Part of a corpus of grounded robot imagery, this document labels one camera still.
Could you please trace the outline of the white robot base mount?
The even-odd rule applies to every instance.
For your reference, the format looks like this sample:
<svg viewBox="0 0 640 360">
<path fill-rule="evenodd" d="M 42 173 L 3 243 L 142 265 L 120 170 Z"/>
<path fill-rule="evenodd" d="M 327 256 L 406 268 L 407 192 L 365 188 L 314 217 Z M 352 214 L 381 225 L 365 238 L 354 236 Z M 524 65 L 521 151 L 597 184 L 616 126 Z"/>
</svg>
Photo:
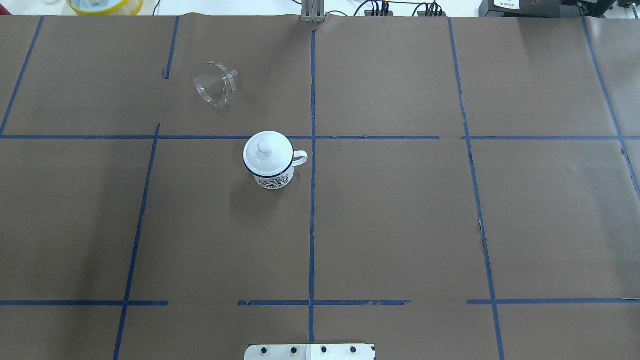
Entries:
<svg viewBox="0 0 640 360">
<path fill-rule="evenodd" d="M 245 360 L 375 360 L 374 344 L 254 344 L 247 347 Z"/>
</svg>

